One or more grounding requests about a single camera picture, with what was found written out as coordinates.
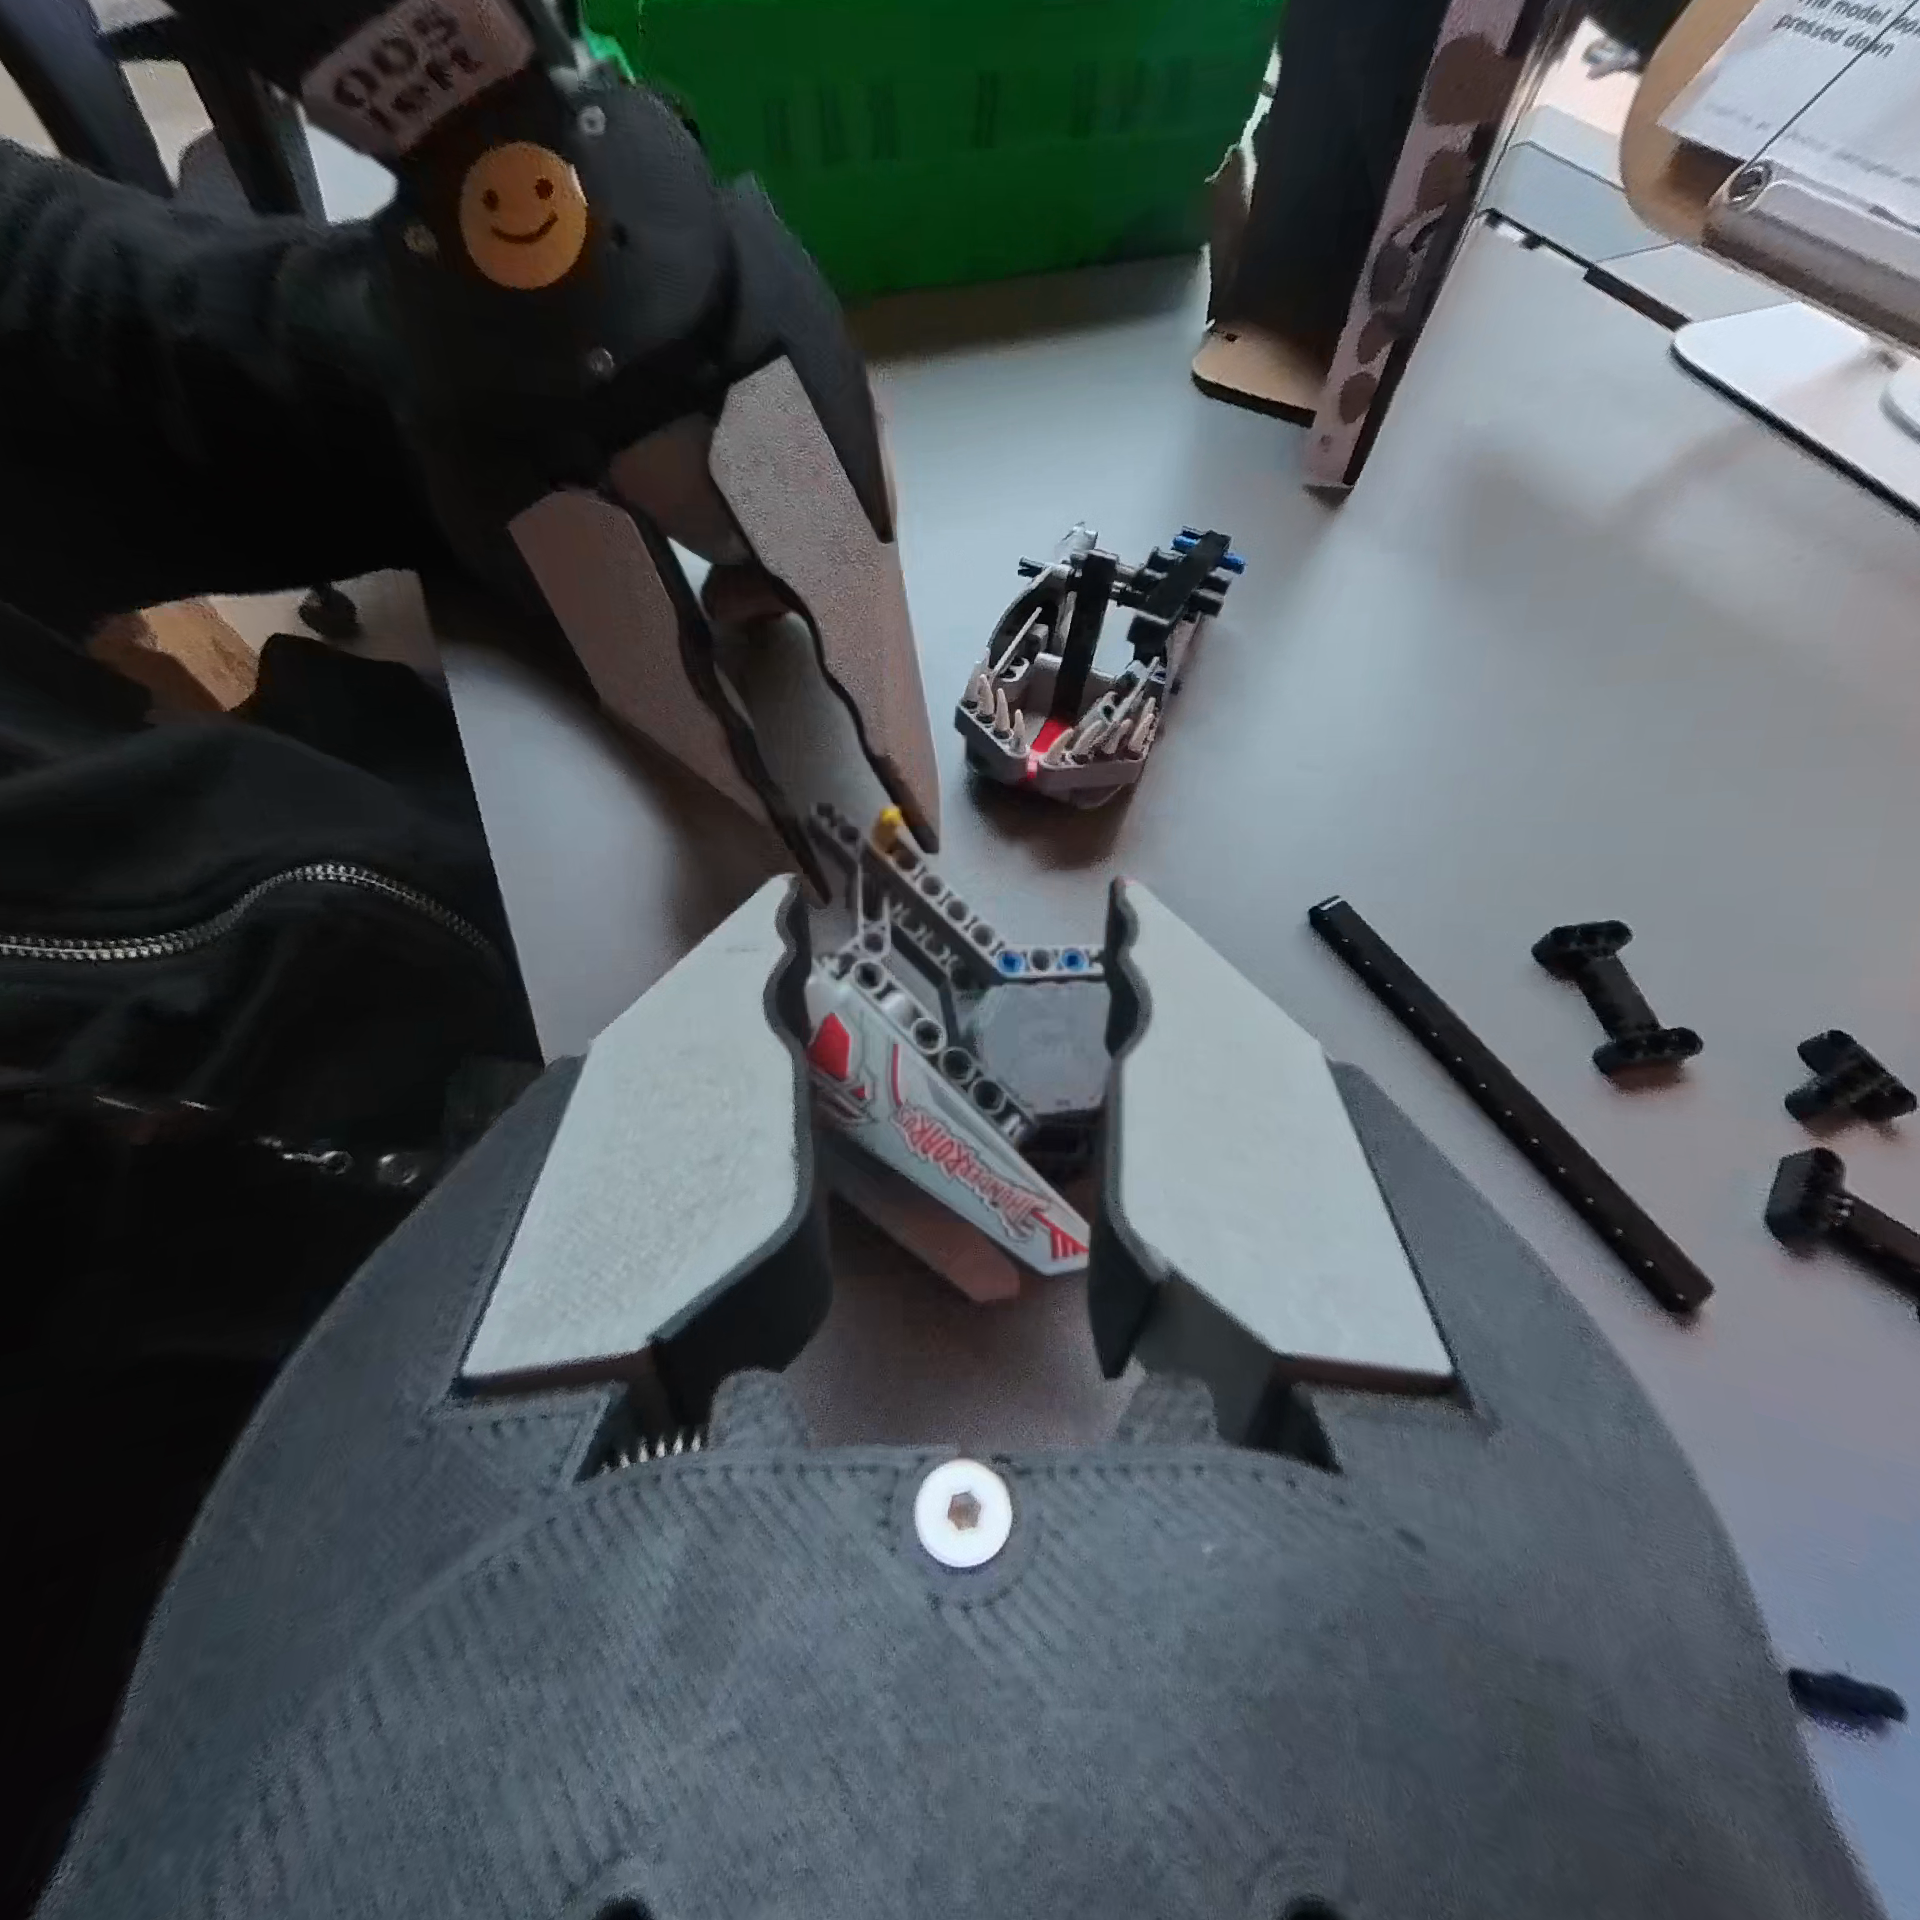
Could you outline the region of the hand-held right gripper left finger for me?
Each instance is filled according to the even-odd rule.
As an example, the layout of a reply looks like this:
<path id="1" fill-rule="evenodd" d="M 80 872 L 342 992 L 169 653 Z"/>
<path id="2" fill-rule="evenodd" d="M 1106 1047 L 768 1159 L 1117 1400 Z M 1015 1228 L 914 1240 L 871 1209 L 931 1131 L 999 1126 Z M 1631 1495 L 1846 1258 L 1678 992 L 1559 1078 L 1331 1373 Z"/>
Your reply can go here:
<path id="1" fill-rule="evenodd" d="M 833 1306 L 809 910 L 764 881 L 588 1046 L 462 1355 L 466 1388 L 781 1373 Z"/>

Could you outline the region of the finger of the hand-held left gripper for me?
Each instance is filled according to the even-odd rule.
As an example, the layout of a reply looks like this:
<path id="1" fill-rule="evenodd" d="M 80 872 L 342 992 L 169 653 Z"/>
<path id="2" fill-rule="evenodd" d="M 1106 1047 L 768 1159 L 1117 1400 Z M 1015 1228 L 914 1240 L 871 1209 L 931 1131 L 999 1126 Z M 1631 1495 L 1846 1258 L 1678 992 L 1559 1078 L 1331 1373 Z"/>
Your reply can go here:
<path id="1" fill-rule="evenodd" d="M 613 720 L 764 821 L 810 899 L 825 903 L 830 881 L 805 818 L 717 660 L 708 614 L 670 539 L 627 503 L 581 487 L 547 491 L 507 533 Z"/>
<path id="2" fill-rule="evenodd" d="M 793 363 L 727 396 L 708 470 L 748 552 L 806 626 L 860 753 L 925 851 L 944 787 L 899 539 L 875 527 Z"/>

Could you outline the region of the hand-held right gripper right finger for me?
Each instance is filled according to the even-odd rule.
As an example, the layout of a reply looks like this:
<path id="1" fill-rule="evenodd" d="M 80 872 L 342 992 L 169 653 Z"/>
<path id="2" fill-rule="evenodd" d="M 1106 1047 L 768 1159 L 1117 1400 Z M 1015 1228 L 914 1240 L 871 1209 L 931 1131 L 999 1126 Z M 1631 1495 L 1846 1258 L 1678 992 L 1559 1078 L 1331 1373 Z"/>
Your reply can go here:
<path id="1" fill-rule="evenodd" d="M 1454 1355 L 1325 1046 L 1139 880 L 1111 885 L 1105 958 L 1103 1376 L 1199 1380 L 1221 1420 L 1297 1384 L 1449 1393 Z"/>

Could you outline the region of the long black lego tile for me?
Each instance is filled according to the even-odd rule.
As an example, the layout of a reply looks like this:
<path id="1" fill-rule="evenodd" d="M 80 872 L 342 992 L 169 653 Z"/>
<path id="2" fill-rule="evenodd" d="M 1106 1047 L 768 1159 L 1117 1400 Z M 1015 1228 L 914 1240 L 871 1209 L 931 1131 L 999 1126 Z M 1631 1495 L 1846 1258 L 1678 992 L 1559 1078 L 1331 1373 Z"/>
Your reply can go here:
<path id="1" fill-rule="evenodd" d="M 1658 1307 L 1693 1321 L 1709 1306 L 1702 1267 L 1348 897 L 1313 903 L 1309 925 Z"/>

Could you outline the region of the grey toothed lego jaw assembly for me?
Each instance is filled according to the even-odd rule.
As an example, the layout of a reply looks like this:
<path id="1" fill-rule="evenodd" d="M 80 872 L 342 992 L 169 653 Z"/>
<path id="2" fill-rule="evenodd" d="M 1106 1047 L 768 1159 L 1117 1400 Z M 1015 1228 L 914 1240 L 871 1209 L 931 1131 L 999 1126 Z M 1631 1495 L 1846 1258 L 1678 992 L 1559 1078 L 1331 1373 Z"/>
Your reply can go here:
<path id="1" fill-rule="evenodd" d="M 1139 564 L 1088 524 L 1024 557 L 955 708 L 973 773 L 1077 810 L 1128 794 L 1245 569 L 1228 532 L 1193 525 Z"/>

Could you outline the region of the person's left forearm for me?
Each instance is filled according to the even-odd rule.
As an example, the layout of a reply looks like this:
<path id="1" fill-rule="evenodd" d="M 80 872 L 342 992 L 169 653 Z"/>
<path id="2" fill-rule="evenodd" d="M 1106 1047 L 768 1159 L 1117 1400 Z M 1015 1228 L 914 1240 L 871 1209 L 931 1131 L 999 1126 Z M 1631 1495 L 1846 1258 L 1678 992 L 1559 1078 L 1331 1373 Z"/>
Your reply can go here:
<path id="1" fill-rule="evenodd" d="M 366 224 L 227 217 L 2 145 L 5 649 L 456 562 Z"/>

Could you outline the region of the black lego H connector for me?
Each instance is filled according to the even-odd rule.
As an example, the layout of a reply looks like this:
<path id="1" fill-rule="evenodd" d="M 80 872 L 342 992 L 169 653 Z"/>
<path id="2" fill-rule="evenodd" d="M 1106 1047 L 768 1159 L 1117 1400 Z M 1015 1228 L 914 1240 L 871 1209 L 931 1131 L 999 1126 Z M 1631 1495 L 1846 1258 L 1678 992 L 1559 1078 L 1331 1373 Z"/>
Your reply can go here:
<path id="1" fill-rule="evenodd" d="M 1655 1012 L 1622 958 L 1633 939 L 1633 925 L 1597 919 L 1555 924 L 1531 948 L 1535 962 L 1595 1012 L 1605 1039 L 1593 1060 L 1616 1083 L 1675 1073 L 1705 1052 L 1693 1025 L 1668 1024 Z"/>
<path id="2" fill-rule="evenodd" d="M 1835 1249 L 1918 1307 L 1918 1229 L 1852 1191 L 1835 1149 L 1814 1145 L 1785 1156 L 1763 1220 L 1788 1249 Z"/>

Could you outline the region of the black lego angle connector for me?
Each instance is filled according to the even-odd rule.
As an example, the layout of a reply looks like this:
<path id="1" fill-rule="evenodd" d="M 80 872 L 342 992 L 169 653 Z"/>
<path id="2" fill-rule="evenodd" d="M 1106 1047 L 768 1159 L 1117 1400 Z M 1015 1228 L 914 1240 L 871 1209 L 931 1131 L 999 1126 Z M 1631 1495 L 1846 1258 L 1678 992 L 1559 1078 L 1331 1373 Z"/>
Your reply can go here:
<path id="1" fill-rule="evenodd" d="M 1918 1096 L 1849 1030 L 1830 1025 L 1797 1043 L 1807 1078 L 1785 1096 L 1791 1118 L 1811 1127 L 1893 1126 L 1916 1111 Z"/>

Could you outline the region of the black lego pin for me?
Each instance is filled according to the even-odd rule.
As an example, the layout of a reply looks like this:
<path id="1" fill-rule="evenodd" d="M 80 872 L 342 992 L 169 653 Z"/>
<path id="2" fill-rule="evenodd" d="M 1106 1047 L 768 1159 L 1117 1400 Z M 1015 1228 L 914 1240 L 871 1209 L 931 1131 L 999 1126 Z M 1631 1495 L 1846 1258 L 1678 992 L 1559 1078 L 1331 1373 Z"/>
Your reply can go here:
<path id="1" fill-rule="evenodd" d="M 1842 1669 L 1791 1666 L 1787 1684 L 1800 1713 L 1836 1730 L 1883 1733 L 1908 1724 L 1908 1702 L 1899 1690 Z"/>

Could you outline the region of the person's left hand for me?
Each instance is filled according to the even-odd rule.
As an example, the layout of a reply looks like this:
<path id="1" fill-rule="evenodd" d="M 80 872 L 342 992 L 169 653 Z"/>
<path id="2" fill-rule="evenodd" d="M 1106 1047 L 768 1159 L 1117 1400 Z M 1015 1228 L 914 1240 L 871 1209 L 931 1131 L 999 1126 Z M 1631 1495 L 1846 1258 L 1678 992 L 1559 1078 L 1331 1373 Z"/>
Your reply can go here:
<path id="1" fill-rule="evenodd" d="M 686 411 L 613 453 L 614 495 L 653 522 L 668 542 L 698 557 L 696 592 L 725 627 L 770 627 L 789 617 L 778 583 L 760 566 L 713 477 L 714 419 Z"/>

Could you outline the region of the green plastic bin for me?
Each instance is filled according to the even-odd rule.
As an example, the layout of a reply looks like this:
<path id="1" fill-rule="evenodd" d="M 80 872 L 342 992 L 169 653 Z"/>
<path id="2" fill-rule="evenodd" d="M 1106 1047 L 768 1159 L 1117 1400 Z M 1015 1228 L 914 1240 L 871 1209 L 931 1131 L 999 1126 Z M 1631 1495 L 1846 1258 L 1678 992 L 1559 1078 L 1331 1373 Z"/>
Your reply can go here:
<path id="1" fill-rule="evenodd" d="M 1191 256 L 1272 2 L 587 2 L 588 48 L 756 177 L 846 303 Z"/>

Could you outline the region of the black office chair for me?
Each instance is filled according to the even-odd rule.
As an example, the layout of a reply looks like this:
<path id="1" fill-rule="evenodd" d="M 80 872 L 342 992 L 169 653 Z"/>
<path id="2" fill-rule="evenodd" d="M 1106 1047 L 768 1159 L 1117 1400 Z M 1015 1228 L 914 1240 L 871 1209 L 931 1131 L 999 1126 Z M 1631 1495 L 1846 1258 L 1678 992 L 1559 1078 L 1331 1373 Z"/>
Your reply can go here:
<path id="1" fill-rule="evenodd" d="M 5 73 L 56 151 L 90 174 L 228 212 L 327 221 L 299 104 L 217 45 L 176 4 L 6 2 Z M 129 76 L 180 65 L 210 120 L 171 171 Z"/>

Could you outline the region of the open cardboard box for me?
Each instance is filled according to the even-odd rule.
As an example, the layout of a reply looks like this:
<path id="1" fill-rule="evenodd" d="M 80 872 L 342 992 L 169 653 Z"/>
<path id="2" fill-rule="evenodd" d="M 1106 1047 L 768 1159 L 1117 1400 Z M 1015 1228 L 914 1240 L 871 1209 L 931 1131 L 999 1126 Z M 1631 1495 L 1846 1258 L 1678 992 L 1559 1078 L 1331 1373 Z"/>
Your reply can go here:
<path id="1" fill-rule="evenodd" d="M 1194 381 L 1302 423 L 1350 494 L 1543 60 L 1549 2 L 1284 4 L 1272 92 L 1215 171 Z"/>

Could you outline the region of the white stand base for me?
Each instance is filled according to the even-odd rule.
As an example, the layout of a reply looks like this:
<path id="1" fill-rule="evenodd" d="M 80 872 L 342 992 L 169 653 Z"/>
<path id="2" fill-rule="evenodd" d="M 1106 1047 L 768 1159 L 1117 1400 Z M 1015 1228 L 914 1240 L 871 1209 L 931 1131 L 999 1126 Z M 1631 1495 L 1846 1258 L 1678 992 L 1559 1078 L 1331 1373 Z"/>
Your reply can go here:
<path id="1" fill-rule="evenodd" d="M 1918 516 L 1918 358 L 1808 303 L 1682 324 L 1678 365 L 1788 441 Z"/>

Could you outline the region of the printed instruction sheet stand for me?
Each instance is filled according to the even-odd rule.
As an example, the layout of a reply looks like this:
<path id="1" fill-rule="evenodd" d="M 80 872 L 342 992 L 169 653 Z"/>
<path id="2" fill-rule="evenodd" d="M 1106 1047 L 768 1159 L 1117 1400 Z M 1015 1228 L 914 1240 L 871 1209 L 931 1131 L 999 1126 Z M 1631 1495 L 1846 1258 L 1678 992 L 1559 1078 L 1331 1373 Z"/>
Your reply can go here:
<path id="1" fill-rule="evenodd" d="M 1644 64 L 1634 216 L 1918 353 L 1918 5 L 1698 2 Z"/>

